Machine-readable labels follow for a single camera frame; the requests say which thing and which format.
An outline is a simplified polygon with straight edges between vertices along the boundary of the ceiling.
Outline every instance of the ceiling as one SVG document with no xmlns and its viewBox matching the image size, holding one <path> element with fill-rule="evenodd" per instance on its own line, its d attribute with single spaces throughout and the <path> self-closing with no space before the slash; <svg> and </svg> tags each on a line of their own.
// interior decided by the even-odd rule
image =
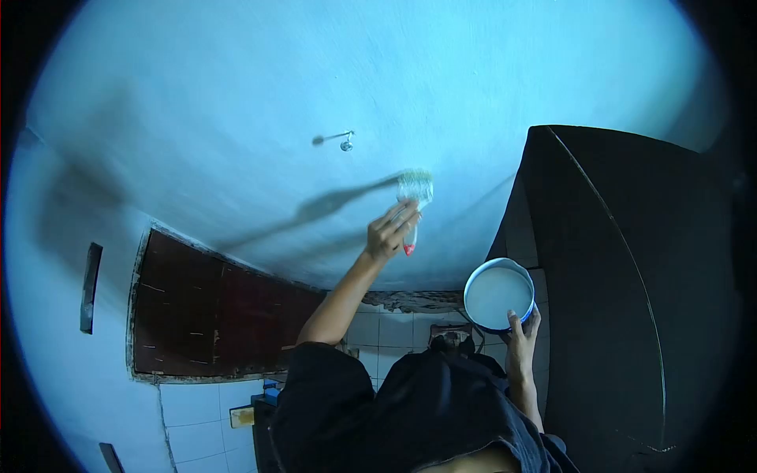
<svg viewBox="0 0 757 473">
<path fill-rule="evenodd" d="M 703 151 L 726 115 L 668 2 L 88 2 L 27 122 L 119 201 L 321 288 L 395 200 L 386 179 L 430 170 L 416 252 L 374 289 L 448 290 L 486 257 L 529 126 Z M 312 145 L 346 129 L 349 153 Z"/>
</svg>

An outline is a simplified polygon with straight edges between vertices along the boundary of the person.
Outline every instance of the person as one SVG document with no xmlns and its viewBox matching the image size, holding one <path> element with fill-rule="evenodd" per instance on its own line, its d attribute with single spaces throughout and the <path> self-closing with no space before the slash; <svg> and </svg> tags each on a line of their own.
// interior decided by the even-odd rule
<svg viewBox="0 0 757 473">
<path fill-rule="evenodd" d="M 525 330 L 509 311 L 504 371 L 485 355 L 429 349 L 399 359 L 375 393 L 363 364 L 334 348 L 420 219 L 417 202 L 401 201 L 371 222 L 365 250 L 303 326 L 269 428 L 281 469 L 577 471 L 537 408 L 536 308 Z"/>
</svg>

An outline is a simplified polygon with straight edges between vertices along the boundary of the paint bucket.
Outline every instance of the paint bucket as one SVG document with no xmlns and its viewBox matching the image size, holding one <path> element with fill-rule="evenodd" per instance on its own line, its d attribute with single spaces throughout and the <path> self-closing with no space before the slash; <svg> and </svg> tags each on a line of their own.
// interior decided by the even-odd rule
<svg viewBox="0 0 757 473">
<path fill-rule="evenodd" d="M 468 318 L 491 334 L 512 331 L 507 311 L 515 310 L 521 323 L 534 309 L 534 282 L 523 266 L 510 258 L 480 265 L 468 278 L 463 292 Z"/>
</svg>

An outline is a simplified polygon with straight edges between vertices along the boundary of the black cloth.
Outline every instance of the black cloth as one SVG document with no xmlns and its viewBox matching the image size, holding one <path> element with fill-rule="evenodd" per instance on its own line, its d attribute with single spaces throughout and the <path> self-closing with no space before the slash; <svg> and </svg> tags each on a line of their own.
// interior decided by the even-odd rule
<svg viewBox="0 0 757 473">
<path fill-rule="evenodd" d="M 287 473 L 417 471 L 499 444 L 523 473 L 578 471 L 507 399 L 507 381 L 492 368 L 432 350 L 411 353 L 375 394 L 359 360 L 327 344 L 302 344 L 269 430 L 279 463 Z"/>
</svg>

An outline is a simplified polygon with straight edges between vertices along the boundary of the brown wooden panel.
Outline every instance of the brown wooden panel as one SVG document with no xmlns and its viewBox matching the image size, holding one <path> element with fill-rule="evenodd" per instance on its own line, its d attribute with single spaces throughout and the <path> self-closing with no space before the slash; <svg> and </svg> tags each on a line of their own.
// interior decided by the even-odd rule
<svg viewBox="0 0 757 473">
<path fill-rule="evenodd" d="M 151 233 L 137 289 L 136 371 L 212 374 L 222 268 L 217 258 Z"/>
<path fill-rule="evenodd" d="M 325 295 L 227 264 L 223 270 L 216 373 L 286 369 L 288 353 Z"/>
<path fill-rule="evenodd" d="M 287 369 L 282 348 L 294 345 L 324 297 L 153 231 L 136 292 L 135 370 L 237 376 Z"/>
</svg>

